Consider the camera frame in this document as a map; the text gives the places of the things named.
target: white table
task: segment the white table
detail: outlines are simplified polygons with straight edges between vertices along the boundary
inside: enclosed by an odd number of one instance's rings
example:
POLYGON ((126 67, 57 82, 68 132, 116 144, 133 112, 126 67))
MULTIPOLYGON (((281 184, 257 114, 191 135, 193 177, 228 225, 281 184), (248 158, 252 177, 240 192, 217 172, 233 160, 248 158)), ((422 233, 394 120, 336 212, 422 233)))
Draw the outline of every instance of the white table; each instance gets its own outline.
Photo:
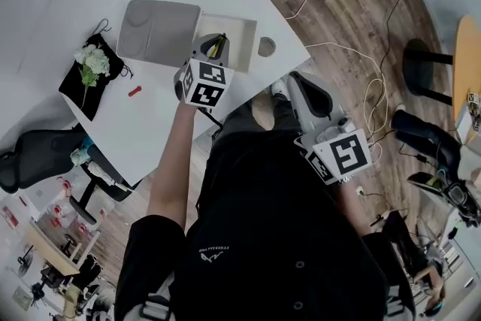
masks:
MULTIPOLYGON (((110 44, 119 33, 130 0, 84 1, 90 2, 89 7, 94 10, 101 7, 109 19, 113 28, 104 36, 110 44)), ((309 58, 303 44, 269 0, 166 1, 199 5, 206 13, 258 21, 249 74, 234 76, 227 95, 213 112, 218 119, 309 58), (274 55, 268 58, 257 55, 262 36, 272 38, 277 45, 274 55)), ((95 26, 92 15, 88 18, 91 26, 95 26)), ((135 74, 133 79, 118 77, 108 85, 92 122, 68 98, 65 100, 100 151, 127 182, 133 184, 149 174, 162 155, 177 106, 172 81, 176 69, 136 61, 126 61, 126 64, 135 74), (129 98, 128 93, 137 86, 142 86, 142 91, 129 98)), ((212 123, 207 118, 197 114, 194 137, 210 126, 212 123)))

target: small red tool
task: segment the small red tool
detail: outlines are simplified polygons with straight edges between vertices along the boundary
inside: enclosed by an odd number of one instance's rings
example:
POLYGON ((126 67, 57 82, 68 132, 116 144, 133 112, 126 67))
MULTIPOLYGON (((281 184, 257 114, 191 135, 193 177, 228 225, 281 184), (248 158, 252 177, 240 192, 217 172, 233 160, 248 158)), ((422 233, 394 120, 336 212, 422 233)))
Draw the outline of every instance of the small red tool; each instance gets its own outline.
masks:
POLYGON ((134 96, 135 94, 137 94, 139 91, 142 91, 142 87, 141 87, 141 86, 135 87, 131 92, 129 92, 129 96, 132 97, 132 96, 134 96))

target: green leaf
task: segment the green leaf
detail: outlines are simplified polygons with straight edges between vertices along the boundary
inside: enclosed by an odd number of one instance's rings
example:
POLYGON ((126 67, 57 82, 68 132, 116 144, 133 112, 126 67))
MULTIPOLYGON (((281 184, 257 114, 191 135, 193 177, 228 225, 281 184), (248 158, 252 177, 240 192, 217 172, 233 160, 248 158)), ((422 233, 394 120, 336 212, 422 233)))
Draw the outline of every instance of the green leaf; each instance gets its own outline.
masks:
POLYGON ((83 65, 80 71, 82 77, 82 84, 86 87, 97 86, 98 74, 94 74, 88 65, 83 65))

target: shoe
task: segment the shoe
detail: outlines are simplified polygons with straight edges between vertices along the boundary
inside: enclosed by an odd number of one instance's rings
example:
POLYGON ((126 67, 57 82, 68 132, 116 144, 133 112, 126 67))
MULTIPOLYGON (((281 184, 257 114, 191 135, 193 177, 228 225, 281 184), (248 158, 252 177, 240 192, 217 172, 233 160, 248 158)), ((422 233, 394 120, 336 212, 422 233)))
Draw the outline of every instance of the shoe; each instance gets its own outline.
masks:
POLYGON ((271 94, 276 96, 277 94, 284 95, 288 101, 290 101, 289 92, 287 91, 287 86, 282 78, 276 80, 271 84, 271 94))
MULTIPOLYGON (((406 111, 406 105, 404 103, 398 104, 396 109, 394 110, 394 113, 392 114, 392 117, 394 114, 396 114, 396 111, 406 111)), ((389 121, 389 127, 392 129, 392 117, 391 120, 389 121)))

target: black drawstring bag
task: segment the black drawstring bag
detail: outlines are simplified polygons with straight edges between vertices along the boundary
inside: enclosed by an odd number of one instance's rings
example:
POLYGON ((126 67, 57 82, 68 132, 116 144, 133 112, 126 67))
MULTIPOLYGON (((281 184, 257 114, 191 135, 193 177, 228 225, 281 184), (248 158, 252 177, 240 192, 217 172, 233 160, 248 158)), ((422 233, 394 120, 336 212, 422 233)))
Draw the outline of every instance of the black drawstring bag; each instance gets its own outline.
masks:
POLYGON ((110 64, 110 75, 106 77, 105 75, 101 74, 98 77, 97 86, 89 87, 85 95, 85 101, 83 101, 85 86, 82 84, 82 76, 80 75, 82 65, 75 61, 74 65, 72 65, 72 68, 60 85, 59 91, 68 96, 76 104, 76 106, 82 110, 89 120, 93 120, 95 114, 97 113, 98 105, 100 104, 100 98, 102 97, 105 87, 111 80, 114 80, 119 76, 120 72, 122 72, 124 68, 124 63, 121 58, 119 58, 108 46, 108 44, 105 43, 105 40, 100 33, 92 35, 89 39, 87 39, 86 45, 88 46, 89 44, 94 44, 96 47, 100 46, 100 49, 104 51, 104 54, 108 58, 108 62, 110 64))

